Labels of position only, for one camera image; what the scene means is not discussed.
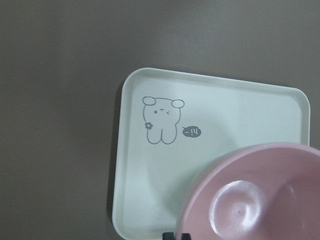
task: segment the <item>black object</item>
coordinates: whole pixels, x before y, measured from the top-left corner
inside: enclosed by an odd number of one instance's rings
[[[162,240],[175,240],[175,234],[173,232],[164,232],[162,234]]]
[[[181,240],[191,240],[190,233],[182,233]]]

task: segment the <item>pink bowl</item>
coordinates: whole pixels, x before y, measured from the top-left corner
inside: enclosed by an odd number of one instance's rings
[[[320,239],[320,151],[251,146],[211,163],[191,185],[176,240]]]

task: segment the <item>bear drawing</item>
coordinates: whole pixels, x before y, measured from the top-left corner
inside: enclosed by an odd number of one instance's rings
[[[143,118],[146,137],[151,144],[162,141],[171,144],[177,137],[177,124],[181,117],[181,108],[185,102],[180,99],[145,96]]]

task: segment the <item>bear ear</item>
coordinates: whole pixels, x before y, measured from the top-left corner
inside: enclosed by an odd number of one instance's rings
[[[185,102],[180,99],[176,99],[176,100],[172,100],[171,105],[176,109],[180,109],[184,107]]]
[[[152,105],[156,104],[156,99],[154,97],[152,97],[152,96],[145,96],[144,98],[142,98],[142,102],[145,105],[152,106]]]

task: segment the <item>rectangular tray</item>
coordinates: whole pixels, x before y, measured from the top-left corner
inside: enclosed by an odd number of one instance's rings
[[[208,163],[251,145],[308,145],[309,134],[299,89],[138,69],[122,88],[113,225],[127,240],[160,240]]]

